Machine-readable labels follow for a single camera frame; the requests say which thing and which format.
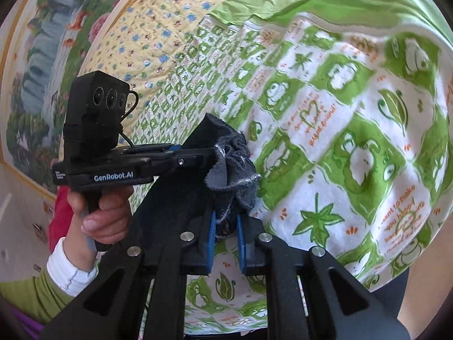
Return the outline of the person left hand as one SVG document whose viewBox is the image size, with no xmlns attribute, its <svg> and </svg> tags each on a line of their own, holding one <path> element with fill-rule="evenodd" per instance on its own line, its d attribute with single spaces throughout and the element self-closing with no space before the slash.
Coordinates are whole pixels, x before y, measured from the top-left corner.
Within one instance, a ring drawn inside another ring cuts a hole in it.
<svg viewBox="0 0 453 340">
<path fill-rule="evenodd" d="M 68 192 L 67 201 L 73 217 L 63 249 L 76 268 L 89 272 L 94 267 L 96 252 L 88 246 L 89 238 L 109 245 L 127 235 L 132 219 L 129 197 L 133 192 L 131 186 L 106 189 L 94 212 L 87 211 L 87 202 L 81 194 Z"/>
</svg>

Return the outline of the person left forearm green sleeve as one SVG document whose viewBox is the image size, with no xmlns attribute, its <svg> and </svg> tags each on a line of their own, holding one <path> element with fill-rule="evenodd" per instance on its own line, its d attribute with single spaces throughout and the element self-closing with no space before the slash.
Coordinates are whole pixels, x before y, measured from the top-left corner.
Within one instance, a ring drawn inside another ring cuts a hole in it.
<svg viewBox="0 0 453 340">
<path fill-rule="evenodd" d="M 70 262 L 64 241 L 64 237 L 60 238 L 38 276 L 1 284 L 1 296 L 41 325 L 49 323 L 97 276 L 96 268 L 85 272 Z"/>
</svg>

